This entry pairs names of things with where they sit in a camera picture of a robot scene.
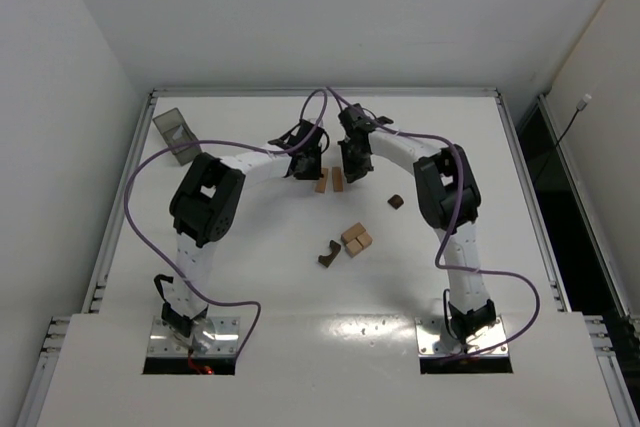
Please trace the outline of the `long wood block plain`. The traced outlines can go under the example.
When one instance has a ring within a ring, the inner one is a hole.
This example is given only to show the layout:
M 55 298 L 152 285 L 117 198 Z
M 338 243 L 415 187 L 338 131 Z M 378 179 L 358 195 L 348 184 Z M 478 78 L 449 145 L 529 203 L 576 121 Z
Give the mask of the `long wood block plain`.
M 335 192 L 344 191 L 344 180 L 342 169 L 338 166 L 332 168 L 332 186 Z

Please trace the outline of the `long wood block printed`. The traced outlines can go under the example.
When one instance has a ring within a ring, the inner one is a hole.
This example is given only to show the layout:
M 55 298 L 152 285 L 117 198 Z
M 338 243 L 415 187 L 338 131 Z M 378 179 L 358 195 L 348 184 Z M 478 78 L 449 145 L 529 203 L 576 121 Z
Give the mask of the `long wood block printed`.
M 326 186 L 327 186 L 327 183 L 328 183 L 328 178 L 329 178 L 329 169 L 323 167 L 321 169 L 321 175 L 320 175 L 319 179 L 316 182 L 316 186 L 315 186 L 315 192 L 316 193 L 325 193 Z

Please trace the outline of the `dark brown half-round block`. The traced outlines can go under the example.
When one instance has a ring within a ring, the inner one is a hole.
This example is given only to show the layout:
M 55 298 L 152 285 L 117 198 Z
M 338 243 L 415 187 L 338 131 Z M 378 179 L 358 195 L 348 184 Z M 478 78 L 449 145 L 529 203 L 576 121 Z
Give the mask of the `dark brown half-round block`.
M 394 209 L 399 209 L 400 207 L 402 207 L 404 205 L 404 199 L 398 195 L 398 194 L 394 194 L 389 200 L 388 203 L 391 207 L 393 207 Z

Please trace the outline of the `wide light wood block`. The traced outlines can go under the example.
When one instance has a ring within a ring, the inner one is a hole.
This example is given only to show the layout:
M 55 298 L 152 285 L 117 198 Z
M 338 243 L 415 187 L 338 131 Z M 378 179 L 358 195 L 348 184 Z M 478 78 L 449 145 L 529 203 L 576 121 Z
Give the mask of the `wide light wood block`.
M 348 244 L 365 232 L 365 227 L 360 222 L 357 222 L 341 234 L 341 241 L 343 244 Z

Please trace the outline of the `light wood cube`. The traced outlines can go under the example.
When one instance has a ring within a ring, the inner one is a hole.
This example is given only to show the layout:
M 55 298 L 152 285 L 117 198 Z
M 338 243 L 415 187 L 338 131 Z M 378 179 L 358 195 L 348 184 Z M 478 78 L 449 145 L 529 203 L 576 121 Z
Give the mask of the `light wood cube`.
M 357 239 L 353 239 L 345 245 L 345 249 L 351 257 L 355 257 L 363 250 L 363 247 Z
M 356 240 L 361 245 L 362 249 L 367 249 L 373 242 L 372 237 L 370 236 L 370 234 L 367 231 L 365 231 L 362 234 L 360 234 L 356 238 Z

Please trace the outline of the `clear smoky plastic box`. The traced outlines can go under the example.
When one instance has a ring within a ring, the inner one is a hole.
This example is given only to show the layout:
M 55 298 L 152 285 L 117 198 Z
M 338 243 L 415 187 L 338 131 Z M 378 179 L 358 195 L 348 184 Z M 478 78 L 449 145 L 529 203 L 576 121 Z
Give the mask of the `clear smoky plastic box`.
M 180 166 L 191 163 L 202 152 L 196 135 L 178 108 L 157 115 L 153 123 Z

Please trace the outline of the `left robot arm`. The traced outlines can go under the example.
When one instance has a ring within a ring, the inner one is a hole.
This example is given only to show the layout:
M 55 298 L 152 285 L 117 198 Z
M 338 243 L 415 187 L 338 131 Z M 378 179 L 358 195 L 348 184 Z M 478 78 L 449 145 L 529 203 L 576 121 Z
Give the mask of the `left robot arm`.
M 195 157 L 169 207 L 182 274 L 154 278 L 163 301 L 161 319 L 177 334 L 190 338 L 206 317 L 207 303 L 194 291 L 209 281 L 216 247 L 231 228 L 243 191 L 276 178 L 318 180 L 326 138 L 322 127 L 301 120 L 257 151 Z

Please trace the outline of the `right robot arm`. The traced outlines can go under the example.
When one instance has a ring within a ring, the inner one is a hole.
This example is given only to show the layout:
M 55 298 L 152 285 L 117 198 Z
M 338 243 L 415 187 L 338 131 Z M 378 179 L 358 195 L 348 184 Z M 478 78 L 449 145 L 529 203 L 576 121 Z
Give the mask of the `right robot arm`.
M 394 132 L 387 118 L 372 119 L 354 104 L 338 115 L 345 137 L 338 142 L 347 183 L 374 170 L 382 157 L 411 174 L 420 213 L 438 236 L 437 267 L 447 271 L 447 322 L 454 339 L 464 343 L 496 321 L 495 304 L 486 289 L 475 246 L 481 195 L 461 146 L 439 148 L 424 139 Z

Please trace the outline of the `dark brown arch block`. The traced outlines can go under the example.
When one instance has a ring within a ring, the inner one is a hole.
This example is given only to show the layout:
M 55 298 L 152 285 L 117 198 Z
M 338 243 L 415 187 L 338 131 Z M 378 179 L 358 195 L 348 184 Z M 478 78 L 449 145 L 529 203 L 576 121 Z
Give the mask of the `dark brown arch block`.
M 329 242 L 329 252 L 325 255 L 318 256 L 318 263 L 325 268 L 329 268 L 331 264 L 334 262 L 336 257 L 342 250 L 342 246 L 335 240 L 331 240 Z

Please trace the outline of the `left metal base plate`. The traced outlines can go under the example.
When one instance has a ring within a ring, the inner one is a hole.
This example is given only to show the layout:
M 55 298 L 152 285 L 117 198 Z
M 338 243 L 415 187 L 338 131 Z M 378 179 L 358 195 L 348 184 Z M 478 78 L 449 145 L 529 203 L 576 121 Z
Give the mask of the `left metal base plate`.
M 147 344 L 149 358 L 181 358 L 191 353 L 195 358 L 226 359 L 239 348 L 238 317 L 206 317 L 197 320 L 188 337 L 178 333 L 160 317 L 151 325 Z

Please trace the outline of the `metal base plate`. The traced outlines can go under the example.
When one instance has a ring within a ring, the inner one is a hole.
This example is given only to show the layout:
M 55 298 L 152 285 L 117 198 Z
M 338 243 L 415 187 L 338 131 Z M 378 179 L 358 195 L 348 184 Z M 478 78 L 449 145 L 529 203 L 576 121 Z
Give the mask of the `metal base plate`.
M 151 325 L 147 344 L 149 358 L 181 358 L 191 353 L 195 358 L 226 359 L 239 348 L 238 317 L 206 317 L 197 320 L 188 337 L 178 333 L 160 317 Z
M 461 354 L 486 358 L 509 356 L 502 317 L 479 329 L 461 343 L 446 330 L 442 316 L 415 319 L 418 355 L 421 358 L 439 358 Z

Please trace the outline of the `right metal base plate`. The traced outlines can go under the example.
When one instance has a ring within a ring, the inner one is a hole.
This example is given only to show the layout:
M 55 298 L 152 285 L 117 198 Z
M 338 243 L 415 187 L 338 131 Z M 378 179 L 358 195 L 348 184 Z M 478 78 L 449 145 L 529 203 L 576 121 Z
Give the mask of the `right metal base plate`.
M 509 356 L 502 317 L 479 329 L 461 343 L 446 330 L 442 316 L 415 319 L 418 355 L 421 358 L 439 358 L 461 354 L 486 358 Z

